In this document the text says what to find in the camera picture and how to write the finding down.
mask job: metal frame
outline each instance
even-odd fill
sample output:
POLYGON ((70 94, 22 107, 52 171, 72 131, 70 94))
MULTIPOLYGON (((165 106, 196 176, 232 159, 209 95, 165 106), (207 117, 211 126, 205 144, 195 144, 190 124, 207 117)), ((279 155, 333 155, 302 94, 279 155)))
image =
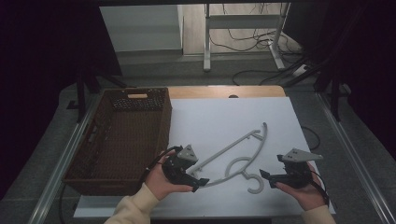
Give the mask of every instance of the metal frame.
POLYGON ((326 99, 325 93, 317 93, 318 101, 326 114, 332 128, 334 129, 335 135, 340 141, 350 163, 352 164, 363 188, 365 189, 367 196, 371 200, 376 212, 382 220, 382 223, 396 223, 395 217, 389 209, 389 205, 382 195, 378 185, 374 182, 367 168, 364 166, 363 161, 359 157, 358 151, 353 146, 346 131, 341 122, 337 121, 332 115, 332 111, 329 109, 330 104, 326 99))
POLYGON ((205 5, 205 49, 204 71, 210 71, 210 30, 213 29, 276 29, 274 41, 268 41, 269 49, 274 57, 278 70, 284 70, 285 65, 280 58, 277 44, 285 23, 290 3, 282 7, 280 15, 215 15, 210 16, 210 4, 205 5))
POLYGON ((92 110, 94 108, 94 102, 96 101, 97 96, 91 96, 88 99, 88 110, 85 116, 83 117, 80 123, 77 123, 70 140, 67 142, 64 153, 62 154, 61 158, 59 159, 58 163, 56 164, 49 181, 47 182, 46 187, 41 194, 35 209, 33 210, 32 215, 29 218, 29 224, 35 223, 44 223, 47 213, 50 210, 52 202, 58 192, 59 187, 61 186, 62 176, 66 171, 70 161, 75 154, 77 145, 79 140, 82 137, 82 134, 89 122, 89 118, 92 114, 92 110))

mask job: gray floor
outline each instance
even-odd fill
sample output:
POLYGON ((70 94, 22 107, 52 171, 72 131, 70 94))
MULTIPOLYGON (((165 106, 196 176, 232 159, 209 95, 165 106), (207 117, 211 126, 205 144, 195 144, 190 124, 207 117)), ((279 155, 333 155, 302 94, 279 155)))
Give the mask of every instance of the gray floor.
MULTIPOLYGON (((217 55, 213 58, 212 71, 203 72, 200 57, 167 57, 166 60, 142 59, 141 63, 124 61, 121 66, 124 82, 130 86, 191 86, 191 85, 233 85, 232 75, 250 69, 275 71, 275 64, 269 55, 217 55)), ((241 74, 235 81, 241 85, 258 85, 273 73, 241 74)), ((326 118, 316 94, 313 92, 311 77, 292 88, 285 89, 291 99, 301 125, 313 129, 320 136, 320 146, 315 153, 324 156, 317 162, 325 180, 331 200, 335 206, 337 223, 383 223, 367 196, 361 181, 356 175, 347 154, 338 141, 334 130, 326 118)), ((100 79, 103 87, 113 84, 100 79)), ((280 83, 279 79, 266 84, 280 83)), ((46 186, 50 174, 70 138, 78 113, 67 110, 71 100, 77 100, 75 86, 62 91, 56 114, 43 135, 31 159, 25 165, 5 198, 0 202, 0 223, 27 223, 35 205, 46 186)), ((340 100, 340 116, 346 132, 357 149, 371 177, 380 188, 396 214, 396 162, 382 147, 379 141, 353 113, 347 99, 340 100)), ((314 145, 317 139, 306 133, 308 145, 314 145)), ((63 215, 66 223, 103 223, 103 219, 72 218, 73 207, 78 194, 66 188, 63 199, 63 215)), ((50 207, 45 223, 59 223, 58 196, 50 207)), ((238 220, 239 223, 263 223, 260 219, 238 220)), ((272 223, 303 223, 299 217, 275 217, 272 223)))

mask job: black curtain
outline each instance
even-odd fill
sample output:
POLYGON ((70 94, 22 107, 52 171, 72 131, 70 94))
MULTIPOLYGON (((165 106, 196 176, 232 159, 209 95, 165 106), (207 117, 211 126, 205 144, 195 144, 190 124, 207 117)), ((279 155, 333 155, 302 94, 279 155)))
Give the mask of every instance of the black curtain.
POLYGON ((99 7, 0 3, 0 197, 46 131, 60 91, 95 66, 121 76, 99 7))

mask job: cable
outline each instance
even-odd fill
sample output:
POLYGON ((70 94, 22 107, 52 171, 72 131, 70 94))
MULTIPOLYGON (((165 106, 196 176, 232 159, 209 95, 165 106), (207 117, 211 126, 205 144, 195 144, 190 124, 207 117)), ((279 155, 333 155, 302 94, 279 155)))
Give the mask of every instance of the cable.
POLYGON ((177 147, 169 147, 169 148, 166 149, 163 153, 161 153, 158 157, 156 157, 156 158, 151 162, 151 164, 150 164, 148 167, 146 167, 145 172, 140 176, 139 181, 137 182, 136 189, 135 189, 136 192, 138 192, 138 191, 142 188, 142 185, 143 185, 143 183, 145 182, 146 177, 149 175, 149 172, 151 171, 152 168, 154 168, 155 165, 157 165, 157 163, 159 163, 160 159, 161 159, 164 155, 168 154, 170 151, 172 151, 172 150, 174 150, 174 149, 176 149, 176 148, 177 148, 177 147))
POLYGON ((323 188, 322 188, 317 182, 315 182, 314 180, 311 180, 311 181, 310 181, 310 184, 311 184, 315 189, 317 189, 317 190, 319 191, 319 193, 320 193, 321 196, 323 197, 324 202, 326 203, 327 206, 329 206, 329 205, 330 205, 330 198, 329 198, 329 195, 327 194, 326 185, 324 184, 323 178, 322 178, 320 175, 318 175, 318 173, 316 173, 315 171, 311 171, 311 172, 312 172, 313 174, 317 175, 317 176, 320 178, 320 180, 321 180, 322 183, 323 183, 323 188))
POLYGON ((315 150, 315 149, 317 149, 317 148, 320 146, 320 137, 319 137, 319 135, 318 135, 317 133, 315 133, 314 130, 312 130, 312 129, 308 128, 308 127, 301 126, 301 128, 302 128, 302 129, 308 130, 309 132, 311 132, 311 133, 318 139, 317 144, 314 145, 313 147, 310 147, 309 150, 315 150))
POLYGON ((215 46, 224 47, 226 49, 232 49, 232 50, 240 51, 240 52, 244 52, 244 51, 248 51, 248 50, 254 49, 260 42, 268 41, 268 39, 260 40, 260 42, 256 43, 254 46, 252 46, 251 48, 248 48, 248 49, 233 49, 233 48, 228 47, 226 45, 221 45, 221 44, 217 44, 217 43, 213 42, 212 37, 210 35, 209 35, 209 39, 210 39, 210 42, 212 42, 212 44, 215 45, 215 46))
POLYGON ((62 200, 64 199, 64 189, 66 189, 66 184, 63 183, 62 189, 61 189, 61 194, 59 196, 59 204, 58 204, 58 216, 59 220, 61 221, 61 224, 64 224, 64 213, 62 211, 62 200))
POLYGON ((319 179, 320 179, 321 182, 323 183, 323 189, 324 189, 325 191, 327 191, 327 189, 326 189, 326 184, 324 183, 323 178, 322 178, 317 172, 315 172, 315 171, 311 171, 311 173, 313 173, 314 175, 317 175, 317 176, 319 177, 319 179))
POLYGON ((277 75, 275 75, 273 77, 267 77, 267 78, 263 79, 260 82, 259 86, 262 85, 265 81, 271 80, 272 78, 275 78, 275 77, 280 77, 281 75, 285 74, 286 72, 290 71, 291 69, 296 68, 297 66, 301 65, 302 63, 304 63, 307 60, 308 59, 306 57, 303 57, 303 58, 299 59, 296 63, 292 64, 291 66, 289 66, 285 70, 281 71, 279 74, 277 74, 277 75))
POLYGON ((245 70, 245 71, 241 71, 241 72, 235 73, 233 75, 233 77, 232 77, 232 81, 233 81, 233 84, 235 86, 239 86, 239 84, 235 81, 235 78, 238 75, 243 74, 243 73, 278 73, 278 72, 277 71, 264 71, 264 70, 245 70))

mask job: metal pole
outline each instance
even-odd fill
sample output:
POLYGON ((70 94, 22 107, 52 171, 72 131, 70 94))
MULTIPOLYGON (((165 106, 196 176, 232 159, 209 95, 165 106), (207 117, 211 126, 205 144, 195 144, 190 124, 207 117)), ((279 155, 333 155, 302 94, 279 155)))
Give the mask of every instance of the metal pole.
POLYGON ((210 30, 210 13, 209 4, 205 5, 205 49, 204 49, 204 71, 210 71, 210 42, 209 42, 209 30, 210 30))

